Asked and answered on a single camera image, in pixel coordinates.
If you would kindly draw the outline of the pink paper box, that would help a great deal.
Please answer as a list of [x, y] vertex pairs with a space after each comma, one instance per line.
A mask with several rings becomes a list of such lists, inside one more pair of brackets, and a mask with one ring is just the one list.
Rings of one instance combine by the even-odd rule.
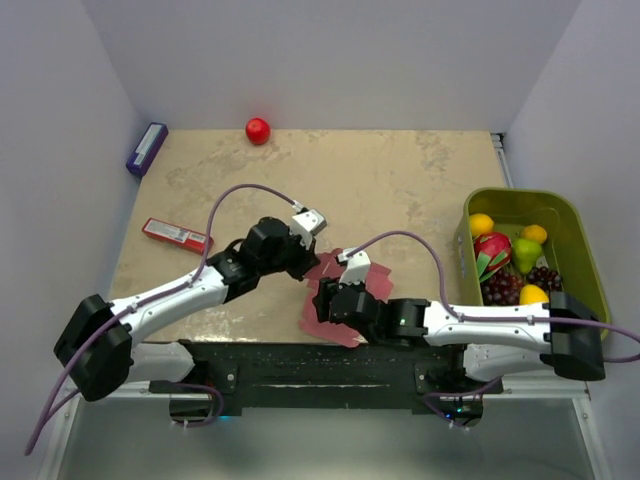
[[352, 267], [342, 262], [341, 248], [318, 255], [319, 264], [305, 274], [309, 293], [299, 328], [320, 340], [355, 348], [366, 341], [365, 332], [376, 319], [377, 308], [390, 298], [391, 269], [372, 262]]

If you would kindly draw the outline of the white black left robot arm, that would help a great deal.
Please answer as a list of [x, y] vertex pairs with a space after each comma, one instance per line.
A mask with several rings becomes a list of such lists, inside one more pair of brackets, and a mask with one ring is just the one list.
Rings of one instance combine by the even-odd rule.
[[255, 290], [262, 277], [287, 273], [295, 280], [318, 265], [317, 235], [325, 218], [304, 210], [284, 223], [263, 217], [243, 239], [206, 259], [196, 270], [139, 295], [105, 301], [83, 299], [54, 346], [54, 354], [89, 402], [142, 379], [200, 390], [207, 368], [180, 345], [147, 343], [155, 332], [191, 314], [229, 303]]

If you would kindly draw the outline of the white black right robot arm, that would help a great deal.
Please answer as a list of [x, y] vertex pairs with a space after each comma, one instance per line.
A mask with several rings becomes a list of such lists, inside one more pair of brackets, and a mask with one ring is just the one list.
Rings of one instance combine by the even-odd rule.
[[569, 380], [605, 377], [599, 319], [566, 293], [517, 307], [446, 306], [425, 299], [378, 300], [362, 284], [323, 278], [312, 304], [319, 322], [345, 325], [372, 345], [463, 346], [463, 358], [445, 369], [448, 386], [459, 393], [542, 367]]

